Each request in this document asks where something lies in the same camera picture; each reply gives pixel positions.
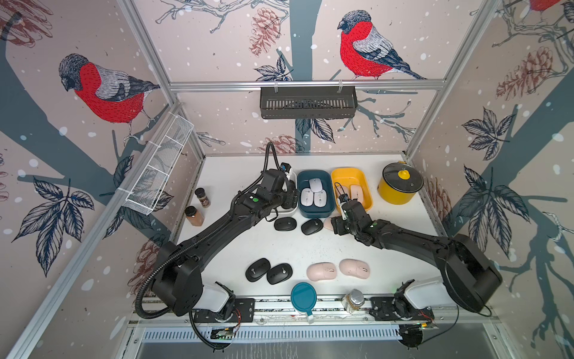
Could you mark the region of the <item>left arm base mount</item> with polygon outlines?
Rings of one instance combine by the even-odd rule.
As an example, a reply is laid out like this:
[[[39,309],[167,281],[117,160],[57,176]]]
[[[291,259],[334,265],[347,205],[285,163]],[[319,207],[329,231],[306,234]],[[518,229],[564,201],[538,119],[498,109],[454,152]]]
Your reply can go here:
[[[199,302],[192,310],[195,323],[252,323],[255,299],[238,298],[223,284],[205,285]]]

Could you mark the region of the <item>white mouse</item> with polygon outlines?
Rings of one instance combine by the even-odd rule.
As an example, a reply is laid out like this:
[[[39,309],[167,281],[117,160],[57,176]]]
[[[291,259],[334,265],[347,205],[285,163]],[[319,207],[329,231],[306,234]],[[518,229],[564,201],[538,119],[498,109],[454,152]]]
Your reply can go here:
[[[319,178],[309,179],[309,189],[314,192],[321,192],[323,190],[322,182]]]
[[[327,205],[327,193],[325,190],[316,191],[313,193],[313,204],[318,208],[323,208]]]
[[[309,207],[314,204],[315,193],[310,188],[304,188],[300,192],[300,205]]]

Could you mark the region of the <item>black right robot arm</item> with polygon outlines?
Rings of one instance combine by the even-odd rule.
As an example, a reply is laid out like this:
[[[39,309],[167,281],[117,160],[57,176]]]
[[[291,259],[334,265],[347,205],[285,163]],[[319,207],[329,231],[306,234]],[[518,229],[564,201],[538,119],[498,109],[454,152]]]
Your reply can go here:
[[[448,296],[459,307],[479,313],[502,284],[493,263],[468,236],[431,236],[373,220],[358,200],[342,205],[342,215],[330,220],[336,235],[351,234],[357,242],[398,251],[436,267]]]

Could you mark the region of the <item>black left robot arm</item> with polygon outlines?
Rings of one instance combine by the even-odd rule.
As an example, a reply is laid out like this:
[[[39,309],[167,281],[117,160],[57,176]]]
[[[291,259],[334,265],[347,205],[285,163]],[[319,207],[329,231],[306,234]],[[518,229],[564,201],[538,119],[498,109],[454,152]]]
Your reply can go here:
[[[236,237],[278,214],[280,207],[295,207],[297,189],[287,177],[290,170],[289,164],[279,163],[274,143],[267,143],[259,177],[237,192],[221,218],[179,245],[169,242],[160,248],[136,294],[136,314],[152,320],[170,312],[178,317],[190,313],[203,295],[202,272],[209,262]]]

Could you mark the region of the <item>pink mouse top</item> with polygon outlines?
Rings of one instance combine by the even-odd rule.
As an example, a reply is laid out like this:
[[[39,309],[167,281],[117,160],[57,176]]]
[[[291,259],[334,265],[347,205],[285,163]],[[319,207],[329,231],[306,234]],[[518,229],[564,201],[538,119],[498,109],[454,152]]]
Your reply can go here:
[[[334,231],[333,230],[333,224],[331,222],[332,218],[326,218],[324,221],[324,229],[327,229],[329,231]]]

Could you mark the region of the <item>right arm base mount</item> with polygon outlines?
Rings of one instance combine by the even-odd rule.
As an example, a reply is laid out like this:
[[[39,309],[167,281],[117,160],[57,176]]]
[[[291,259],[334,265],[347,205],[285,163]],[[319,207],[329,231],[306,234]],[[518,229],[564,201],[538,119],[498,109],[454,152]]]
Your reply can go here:
[[[403,282],[393,295],[373,296],[369,299],[372,307],[369,315],[378,322],[419,321],[431,323],[434,321],[433,311],[430,307],[417,309],[405,295],[414,280]]]

